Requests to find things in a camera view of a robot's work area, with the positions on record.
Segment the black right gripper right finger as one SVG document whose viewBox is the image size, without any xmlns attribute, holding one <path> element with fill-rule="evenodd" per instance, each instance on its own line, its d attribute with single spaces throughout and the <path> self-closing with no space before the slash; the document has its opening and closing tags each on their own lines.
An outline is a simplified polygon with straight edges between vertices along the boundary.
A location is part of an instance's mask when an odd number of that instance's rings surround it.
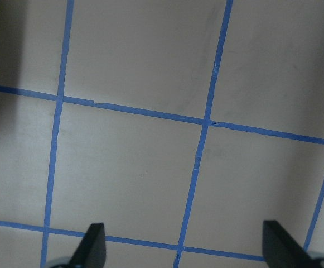
<svg viewBox="0 0 324 268">
<path fill-rule="evenodd" d="M 262 256 L 270 268 L 318 267 L 318 263 L 275 220 L 264 220 Z"/>
</svg>

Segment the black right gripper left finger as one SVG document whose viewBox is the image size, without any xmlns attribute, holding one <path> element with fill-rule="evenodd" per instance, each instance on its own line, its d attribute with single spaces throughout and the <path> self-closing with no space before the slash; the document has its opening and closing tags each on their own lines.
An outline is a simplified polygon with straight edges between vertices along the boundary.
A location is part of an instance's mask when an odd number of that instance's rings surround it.
<svg viewBox="0 0 324 268">
<path fill-rule="evenodd" d="M 103 223 L 92 223 L 67 267 L 103 268 L 107 258 Z"/>
</svg>

